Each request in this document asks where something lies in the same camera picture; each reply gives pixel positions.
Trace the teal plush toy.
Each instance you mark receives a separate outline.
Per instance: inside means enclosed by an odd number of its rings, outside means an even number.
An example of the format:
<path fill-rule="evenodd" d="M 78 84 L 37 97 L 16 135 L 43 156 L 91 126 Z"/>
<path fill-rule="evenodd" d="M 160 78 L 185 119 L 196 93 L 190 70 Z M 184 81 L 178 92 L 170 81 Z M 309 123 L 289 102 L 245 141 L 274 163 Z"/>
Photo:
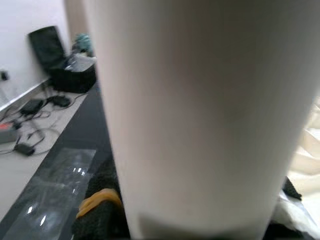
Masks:
<path fill-rule="evenodd" d="M 76 48 L 84 53 L 86 52 L 88 55 L 93 55 L 93 46 L 90 36 L 85 33 L 79 33 L 75 36 L 75 45 Z"/>

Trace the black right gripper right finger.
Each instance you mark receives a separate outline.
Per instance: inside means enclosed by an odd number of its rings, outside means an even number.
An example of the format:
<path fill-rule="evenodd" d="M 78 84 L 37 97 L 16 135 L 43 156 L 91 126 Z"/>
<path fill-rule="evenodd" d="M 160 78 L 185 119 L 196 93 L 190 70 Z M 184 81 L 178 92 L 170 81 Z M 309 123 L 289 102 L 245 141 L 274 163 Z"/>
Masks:
<path fill-rule="evenodd" d="M 288 177 L 285 178 L 268 225 L 268 240 L 313 240 L 313 219 Z"/>

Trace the white plastic table leg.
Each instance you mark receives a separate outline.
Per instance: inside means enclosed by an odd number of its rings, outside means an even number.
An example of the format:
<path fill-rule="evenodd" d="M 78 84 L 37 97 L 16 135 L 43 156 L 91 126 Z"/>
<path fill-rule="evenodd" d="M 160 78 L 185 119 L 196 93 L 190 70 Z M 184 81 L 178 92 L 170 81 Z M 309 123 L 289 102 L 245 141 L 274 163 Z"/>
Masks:
<path fill-rule="evenodd" d="M 320 0 L 84 0 L 134 239 L 260 240 L 320 89 Z"/>

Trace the black power adapter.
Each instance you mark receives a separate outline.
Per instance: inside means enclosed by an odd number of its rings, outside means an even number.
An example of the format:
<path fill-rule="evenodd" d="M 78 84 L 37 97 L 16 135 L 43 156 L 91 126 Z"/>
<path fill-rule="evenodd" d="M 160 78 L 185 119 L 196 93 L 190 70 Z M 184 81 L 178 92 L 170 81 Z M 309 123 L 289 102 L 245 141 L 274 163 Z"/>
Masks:
<path fill-rule="evenodd" d="M 14 146 L 14 151 L 28 157 L 34 154 L 35 148 L 28 144 L 18 143 Z"/>

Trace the yellow rubber band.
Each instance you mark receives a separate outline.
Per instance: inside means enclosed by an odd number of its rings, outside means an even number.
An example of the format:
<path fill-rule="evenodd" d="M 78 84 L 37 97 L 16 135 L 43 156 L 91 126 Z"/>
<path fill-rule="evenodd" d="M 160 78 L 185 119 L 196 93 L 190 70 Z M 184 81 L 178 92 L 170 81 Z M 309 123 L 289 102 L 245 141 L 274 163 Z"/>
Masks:
<path fill-rule="evenodd" d="M 104 188 L 92 196 L 85 198 L 79 205 L 76 219 L 83 217 L 85 214 L 96 208 L 100 203 L 107 201 L 116 207 L 123 209 L 123 203 L 118 192 L 113 188 Z"/>

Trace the white plastic table top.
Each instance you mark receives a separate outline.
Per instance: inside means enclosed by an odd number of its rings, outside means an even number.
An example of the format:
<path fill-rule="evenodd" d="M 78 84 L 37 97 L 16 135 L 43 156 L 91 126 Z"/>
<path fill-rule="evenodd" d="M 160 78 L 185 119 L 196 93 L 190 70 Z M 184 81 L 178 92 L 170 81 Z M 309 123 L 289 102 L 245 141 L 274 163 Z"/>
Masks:
<path fill-rule="evenodd" d="M 320 218 L 320 96 L 315 98 L 301 130 L 288 178 L 302 195 L 307 210 Z"/>

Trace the clear tape patch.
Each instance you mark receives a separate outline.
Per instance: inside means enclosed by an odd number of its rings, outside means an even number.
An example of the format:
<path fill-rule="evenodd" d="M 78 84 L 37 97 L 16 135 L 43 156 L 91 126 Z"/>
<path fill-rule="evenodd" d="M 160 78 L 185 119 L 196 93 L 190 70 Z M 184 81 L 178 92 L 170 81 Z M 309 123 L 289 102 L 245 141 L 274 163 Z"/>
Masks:
<path fill-rule="evenodd" d="M 27 184 L 20 211 L 1 240 L 59 240 L 84 198 L 94 149 L 62 148 Z"/>

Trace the white plastic bag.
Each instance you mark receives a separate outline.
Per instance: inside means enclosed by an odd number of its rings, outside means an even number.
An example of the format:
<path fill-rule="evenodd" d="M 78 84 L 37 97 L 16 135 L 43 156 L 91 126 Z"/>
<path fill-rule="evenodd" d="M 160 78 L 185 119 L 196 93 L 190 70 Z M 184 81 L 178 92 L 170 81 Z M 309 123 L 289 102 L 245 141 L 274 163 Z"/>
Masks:
<path fill-rule="evenodd" d="M 84 72 L 93 67 L 95 63 L 95 57 L 89 57 L 80 53 L 76 53 L 69 56 L 64 69 L 71 72 Z"/>

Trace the grey box red label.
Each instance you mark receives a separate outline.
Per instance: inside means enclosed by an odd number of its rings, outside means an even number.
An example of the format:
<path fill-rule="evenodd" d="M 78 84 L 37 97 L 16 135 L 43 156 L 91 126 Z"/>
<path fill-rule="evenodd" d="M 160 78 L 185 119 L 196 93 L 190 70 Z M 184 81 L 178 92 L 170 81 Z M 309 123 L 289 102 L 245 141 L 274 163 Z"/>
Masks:
<path fill-rule="evenodd" d="M 12 123 L 0 123 L 0 144 L 14 142 L 17 132 Z"/>

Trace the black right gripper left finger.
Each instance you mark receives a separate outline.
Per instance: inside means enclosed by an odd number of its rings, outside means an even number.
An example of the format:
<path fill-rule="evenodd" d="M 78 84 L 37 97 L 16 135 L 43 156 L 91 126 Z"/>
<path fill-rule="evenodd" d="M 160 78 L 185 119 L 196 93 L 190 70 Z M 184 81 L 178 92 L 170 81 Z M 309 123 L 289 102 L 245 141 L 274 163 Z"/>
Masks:
<path fill-rule="evenodd" d="M 112 156 L 100 164 L 89 180 L 85 197 L 89 198 L 102 189 L 115 189 L 122 201 L 117 171 Z M 74 220 L 71 228 L 73 240 L 116 240 L 130 238 L 123 209 L 109 201 L 101 202 L 84 216 Z"/>

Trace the black open bag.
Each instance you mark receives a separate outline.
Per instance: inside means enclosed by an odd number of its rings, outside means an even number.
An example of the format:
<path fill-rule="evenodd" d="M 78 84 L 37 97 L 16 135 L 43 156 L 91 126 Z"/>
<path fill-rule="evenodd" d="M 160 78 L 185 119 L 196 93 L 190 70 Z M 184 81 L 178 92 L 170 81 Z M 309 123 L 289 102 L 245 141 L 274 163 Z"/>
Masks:
<path fill-rule="evenodd" d="M 39 64 L 49 76 L 49 83 L 58 92 L 84 94 L 96 83 L 95 64 L 83 72 L 65 70 L 66 55 L 55 26 L 48 26 L 28 34 Z"/>

